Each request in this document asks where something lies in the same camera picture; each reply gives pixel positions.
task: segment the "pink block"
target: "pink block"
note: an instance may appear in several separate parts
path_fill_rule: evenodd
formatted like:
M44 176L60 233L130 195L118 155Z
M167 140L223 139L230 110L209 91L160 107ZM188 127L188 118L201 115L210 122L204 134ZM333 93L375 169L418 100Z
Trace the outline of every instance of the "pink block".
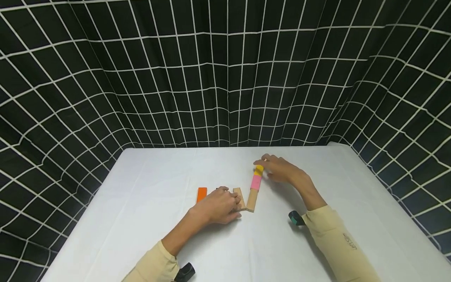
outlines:
M252 178L251 189L259 190L262 177L260 175L254 175Z

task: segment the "person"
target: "person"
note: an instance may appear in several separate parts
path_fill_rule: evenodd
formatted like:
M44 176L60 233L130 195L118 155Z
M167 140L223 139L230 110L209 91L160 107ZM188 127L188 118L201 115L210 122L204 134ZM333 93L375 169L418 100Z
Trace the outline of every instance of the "person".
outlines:
M253 164L269 171L270 180L288 182L299 192L307 208L302 218L338 282L380 281L337 212L327 205L307 173L274 155L265 154ZM190 208L174 229L138 261L123 282L173 281L179 271L176 256L192 236L208 224L227 224L241 217L237 212L241 199L228 190L219 187Z

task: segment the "black curtain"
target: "black curtain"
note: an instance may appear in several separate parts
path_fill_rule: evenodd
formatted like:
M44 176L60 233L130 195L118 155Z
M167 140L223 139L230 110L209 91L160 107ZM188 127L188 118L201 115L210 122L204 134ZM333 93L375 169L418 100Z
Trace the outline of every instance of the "black curtain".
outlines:
M349 144L451 258L447 0L3 0L0 281L126 148Z

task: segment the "white tablecloth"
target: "white tablecloth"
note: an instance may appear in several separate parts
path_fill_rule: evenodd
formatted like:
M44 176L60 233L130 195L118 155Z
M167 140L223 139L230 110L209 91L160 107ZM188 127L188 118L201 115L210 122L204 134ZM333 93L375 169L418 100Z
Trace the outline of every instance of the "white tablecloth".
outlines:
M275 154L304 169L338 211L383 281L444 282L451 266L347 146L126 149L43 278L119 282L141 256L208 192L241 187L247 200L253 161ZM196 269L190 282L333 281L290 187L262 181L255 213L209 226L180 252Z

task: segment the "beige sleeve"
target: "beige sleeve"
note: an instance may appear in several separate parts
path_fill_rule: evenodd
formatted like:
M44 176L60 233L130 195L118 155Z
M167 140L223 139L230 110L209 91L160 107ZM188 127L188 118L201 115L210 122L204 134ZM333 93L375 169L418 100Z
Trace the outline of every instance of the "beige sleeve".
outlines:
M177 258L164 248L161 241L138 261L122 282L171 282L179 272Z
M346 230L337 212L329 206L302 216L316 245L329 262L338 282L379 282L361 248Z

